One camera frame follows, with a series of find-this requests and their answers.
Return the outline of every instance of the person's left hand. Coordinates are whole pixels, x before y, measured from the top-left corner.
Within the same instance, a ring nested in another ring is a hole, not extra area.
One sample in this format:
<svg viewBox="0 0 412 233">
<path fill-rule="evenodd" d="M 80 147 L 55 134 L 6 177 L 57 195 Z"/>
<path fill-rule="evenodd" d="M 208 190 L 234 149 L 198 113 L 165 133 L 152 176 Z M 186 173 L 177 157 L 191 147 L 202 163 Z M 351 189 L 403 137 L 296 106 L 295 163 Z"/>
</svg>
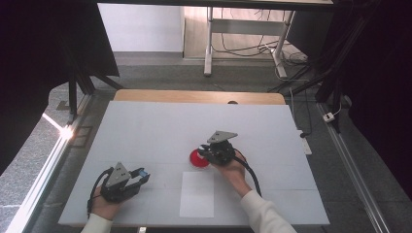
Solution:
<svg viewBox="0 0 412 233">
<path fill-rule="evenodd" d="M 97 216 L 101 216 L 108 220 L 113 220 L 115 215 L 118 213 L 121 203 L 114 203 L 106 201 L 100 195 L 101 186 L 98 186 L 94 191 L 93 206 L 91 207 L 91 212 Z"/>
</svg>

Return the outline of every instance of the power adapter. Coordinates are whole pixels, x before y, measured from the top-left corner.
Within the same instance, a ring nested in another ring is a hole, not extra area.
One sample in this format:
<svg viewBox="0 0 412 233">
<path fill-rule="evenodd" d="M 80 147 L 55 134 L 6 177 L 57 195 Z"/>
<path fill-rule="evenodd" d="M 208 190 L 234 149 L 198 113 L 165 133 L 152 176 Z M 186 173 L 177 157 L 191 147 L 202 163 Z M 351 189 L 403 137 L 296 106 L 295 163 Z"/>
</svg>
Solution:
<svg viewBox="0 0 412 233">
<path fill-rule="evenodd" d="M 334 120 L 334 115 L 332 113 L 328 113 L 324 115 L 324 121 L 331 122 Z"/>
</svg>

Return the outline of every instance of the wooden floor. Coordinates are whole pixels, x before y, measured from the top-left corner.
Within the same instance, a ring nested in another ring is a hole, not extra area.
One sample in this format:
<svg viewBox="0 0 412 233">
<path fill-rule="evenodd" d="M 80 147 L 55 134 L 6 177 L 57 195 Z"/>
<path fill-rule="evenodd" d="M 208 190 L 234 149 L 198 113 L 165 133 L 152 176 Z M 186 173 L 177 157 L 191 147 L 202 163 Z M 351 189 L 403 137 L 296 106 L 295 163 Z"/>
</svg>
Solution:
<svg viewBox="0 0 412 233">
<path fill-rule="evenodd" d="M 214 8 L 214 18 L 234 18 L 248 20 L 271 20 L 283 21 L 283 18 L 288 16 L 289 12 L 284 11 L 269 11 L 257 9 L 230 9 L 230 8 Z M 185 58 L 204 59 L 206 43 L 207 43 L 207 8 L 204 7 L 185 7 Z M 262 54 L 259 53 L 259 48 L 276 46 L 278 37 L 275 36 L 260 36 L 260 35 L 233 35 L 214 33 L 212 36 L 213 58 L 217 59 L 272 59 L 268 51 Z M 239 50 L 244 48 L 252 48 L 250 50 Z M 237 50 L 236 54 L 228 52 L 217 52 L 217 50 Z M 284 45 L 283 51 L 288 53 L 299 52 L 294 46 Z"/>
</svg>

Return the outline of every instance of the white desk leg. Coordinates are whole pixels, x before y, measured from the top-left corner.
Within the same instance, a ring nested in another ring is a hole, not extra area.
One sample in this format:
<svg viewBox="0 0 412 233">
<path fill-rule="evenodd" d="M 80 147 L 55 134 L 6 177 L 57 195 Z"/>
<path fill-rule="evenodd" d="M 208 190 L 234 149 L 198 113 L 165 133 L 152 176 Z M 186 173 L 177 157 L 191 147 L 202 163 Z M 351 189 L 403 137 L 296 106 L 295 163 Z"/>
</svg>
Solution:
<svg viewBox="0 0 412 233">
<path fill-rule="evenodd" d="M 279 77 L 281 79 L 287 77 L 285 68 L 282 64 L 281 52 L 282 52 L 282 46 L 285 42 L 286 36 L 288 35 L 289 27 L 291 26 L 293 14 L 294 12 L 291 12 L 288 18 L 286 19 L 284 31 L 282 32 L 282 35 L 279 37 L 278 46 L 276 47 L 274 54 L 273 54 L 273 60 L 275 61 L 276 69 L 278 70 Z"/>
<path fill-rule="evenodd" d="M 213 21 L 213 8 L 207 8 L 207 46 L 205 54 L 205 70 L 204 76 L 210 77 L 212 75 L 212 21 Z"/>
</svg>

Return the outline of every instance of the white wall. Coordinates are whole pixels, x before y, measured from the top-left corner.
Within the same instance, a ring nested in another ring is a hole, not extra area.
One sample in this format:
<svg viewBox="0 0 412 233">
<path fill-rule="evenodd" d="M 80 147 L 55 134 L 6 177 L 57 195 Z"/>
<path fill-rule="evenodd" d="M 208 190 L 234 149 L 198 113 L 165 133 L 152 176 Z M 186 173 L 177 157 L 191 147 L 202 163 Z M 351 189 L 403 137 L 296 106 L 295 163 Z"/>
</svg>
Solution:
<svg viewBox="0 0 412 233">
<path fill-rule="evenodd" d="M 98 6 L 113 51 L 183 51 L 183 7 Z"/>
</svg>

